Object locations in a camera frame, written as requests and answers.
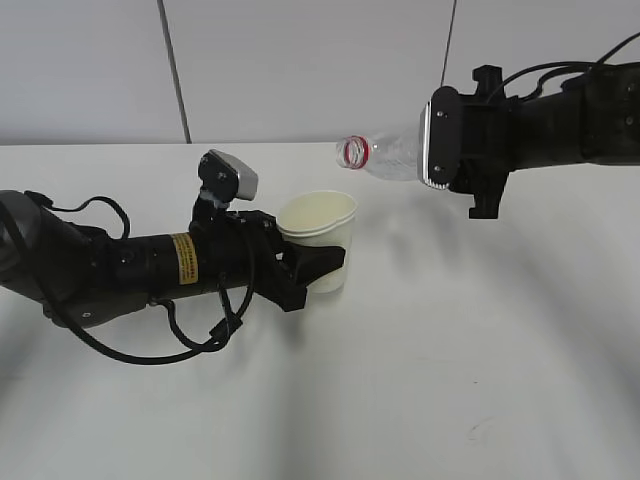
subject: paper cup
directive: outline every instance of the paper cup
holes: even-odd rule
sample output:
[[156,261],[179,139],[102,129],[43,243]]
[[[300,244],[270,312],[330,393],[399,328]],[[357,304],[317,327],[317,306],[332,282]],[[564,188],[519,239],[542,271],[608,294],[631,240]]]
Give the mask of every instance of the paper cup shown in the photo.
[[357,206],[346,193],[319,191],[294,198],[280,210],[276,224],[286,241],[308,247],[337,246],[346,251],[342,268],[311,283],[310,292],[329,293],[344,284]]

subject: table surface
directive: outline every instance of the table surface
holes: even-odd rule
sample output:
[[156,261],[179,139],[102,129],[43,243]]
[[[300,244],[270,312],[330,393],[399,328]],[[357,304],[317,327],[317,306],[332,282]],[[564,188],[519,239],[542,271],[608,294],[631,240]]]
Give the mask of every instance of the table surface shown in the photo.
[[[1,147],[0,188],[110,195],[132,235],[179,232],[208,148]],[[227,349],[167,367],[104,358],[0,292],[1,478],[637,478],[640,169],[517,173],[500,220],[471,221],[469,198],[341,170],[330,144],[221,148],[260,175],[239,209],[357,199],[344,290],[289,314],[257,298]],[[120,232],[106,207],[64,218]],[[215,295],[178,312],[203,339],[221,315]],[[159,309],[93,333],[181,350]]]

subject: bottle neck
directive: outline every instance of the bottle neck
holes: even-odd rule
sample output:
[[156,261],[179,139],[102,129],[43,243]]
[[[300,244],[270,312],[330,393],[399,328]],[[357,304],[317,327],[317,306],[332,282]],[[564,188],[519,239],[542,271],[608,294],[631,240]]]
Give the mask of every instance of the bottle neck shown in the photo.
[[338,165],[351,170],[364,168],[369,160],[369,144],[360,136],[347,137],[336,147]]

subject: plastic bottle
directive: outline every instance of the plastic bottle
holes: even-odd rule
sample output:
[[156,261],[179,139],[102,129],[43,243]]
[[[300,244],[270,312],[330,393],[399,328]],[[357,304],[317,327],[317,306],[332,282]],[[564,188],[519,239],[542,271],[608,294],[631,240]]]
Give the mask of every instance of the plastic bottle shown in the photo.
[[418,179],[418,132],[354,135],[336,145],[338,165],[351,170],[365,170],[383,180]]

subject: yellow warning label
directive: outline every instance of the yellow warning label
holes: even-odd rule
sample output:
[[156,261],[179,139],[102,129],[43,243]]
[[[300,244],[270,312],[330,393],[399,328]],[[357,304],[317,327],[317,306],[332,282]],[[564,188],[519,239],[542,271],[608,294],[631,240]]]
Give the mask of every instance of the yellow warning label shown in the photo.
[[178,254],[178,266],[180,270],[180,285],[190,285],[198,282],[198,257],[196,247],[188,233],[176,233],[171,235],[173,245]]

